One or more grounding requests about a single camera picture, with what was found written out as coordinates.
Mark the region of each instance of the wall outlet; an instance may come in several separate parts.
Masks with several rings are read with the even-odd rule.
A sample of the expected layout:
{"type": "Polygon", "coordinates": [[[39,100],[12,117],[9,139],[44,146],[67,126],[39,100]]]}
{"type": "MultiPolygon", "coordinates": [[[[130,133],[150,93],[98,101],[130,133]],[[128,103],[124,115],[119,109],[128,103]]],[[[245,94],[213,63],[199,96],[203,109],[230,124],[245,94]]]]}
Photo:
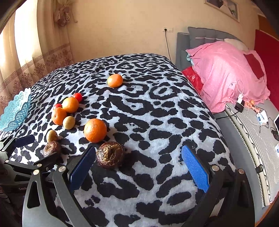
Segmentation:
{"type": "Polygon", "coordinates": [[[165,31],[165,29],[167,30],[167,32],[174,32],[174,28],[163,28],[163,32],[165,31]]]}

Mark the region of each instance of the headboard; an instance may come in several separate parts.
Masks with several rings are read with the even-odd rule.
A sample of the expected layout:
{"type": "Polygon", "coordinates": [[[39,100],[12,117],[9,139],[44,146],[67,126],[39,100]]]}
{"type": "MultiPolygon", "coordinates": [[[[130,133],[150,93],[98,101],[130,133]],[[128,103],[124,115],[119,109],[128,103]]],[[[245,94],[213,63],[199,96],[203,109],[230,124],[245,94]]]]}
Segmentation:
{"type": "Polygon", "coordinates": [[[177,33],[175,65],[180,71],[191,66],[191,63],[186,60],[187,52],[185,50],[187,49],[192,49],[205,43],[224,41],[225,38],[241,41],[227,32],[215,29],[188,27],[188,31],[189,33],[177,33]]]}

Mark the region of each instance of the blue lace basket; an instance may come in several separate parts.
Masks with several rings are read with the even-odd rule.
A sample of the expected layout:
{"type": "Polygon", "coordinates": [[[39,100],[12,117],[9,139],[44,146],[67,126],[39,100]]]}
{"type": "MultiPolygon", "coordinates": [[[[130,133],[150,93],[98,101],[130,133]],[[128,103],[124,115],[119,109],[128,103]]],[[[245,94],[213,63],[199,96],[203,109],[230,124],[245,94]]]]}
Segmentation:
{"type": "Polygon", "coordinates": [[[27,117],[30,105],[31,89],[25,88],[15,95],[14,100],[4,109],[0,117],[0,131],[9,132],[17,129],[27,117]]]}

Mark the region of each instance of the pink cloth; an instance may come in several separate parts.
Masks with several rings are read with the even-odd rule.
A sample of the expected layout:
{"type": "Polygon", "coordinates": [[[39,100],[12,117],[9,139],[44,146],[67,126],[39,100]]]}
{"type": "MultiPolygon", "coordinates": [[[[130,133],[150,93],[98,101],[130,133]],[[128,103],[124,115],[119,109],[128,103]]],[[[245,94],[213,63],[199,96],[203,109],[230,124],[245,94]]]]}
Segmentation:
{"type": "Polygon", "coordinates": [[[257,52],[245,53],[223,41],[206,43],[187,52],[204,84],[201,97],[212,113],[224,111],[226,102],[235,104],[240,94],[238,89],[243,91],[244,101],[254,100],[255,104],[269,97],[264,65],[257,52]],[[253,73],[244,53],[252,53],[260,62],[264,72],[262,78],[258,79],[253,73]]]}

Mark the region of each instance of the leopard print bedsheet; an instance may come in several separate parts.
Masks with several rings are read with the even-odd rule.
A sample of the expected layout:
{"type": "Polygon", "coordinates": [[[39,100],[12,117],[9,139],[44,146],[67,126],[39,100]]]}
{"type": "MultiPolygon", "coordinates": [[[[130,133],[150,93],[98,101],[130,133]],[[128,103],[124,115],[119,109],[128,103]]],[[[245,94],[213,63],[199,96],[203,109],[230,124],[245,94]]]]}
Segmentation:
{"type": "MultiPolygon", "coordinates": [[[[120,168],[105,170],[94,163],[74,192],[97,226],[181,226],[203,195],[182,161],[185,144],[210,164],[235,170],[211,112],[182,73],[157,54],[98,58],[51,72],[32,87],[23,125],[1,137],[33,134],[36,141],[11,156],[13,161],[32,164],[43,158],[46,134],[53,129],[62,137],[61,162],[66,164],[90,144],[83,129],[92,118],[106,123],[105,141],[117,141],[126,149],[120,168]],[[114,73],[124,78],[117,89],[106,84],[114,73]],[[84,100],[72,114],[75,127],[54,125],[53,106],[76,92],[84,100]]],[[[58,198],[56,204],[63,212],[58,198]]]]}

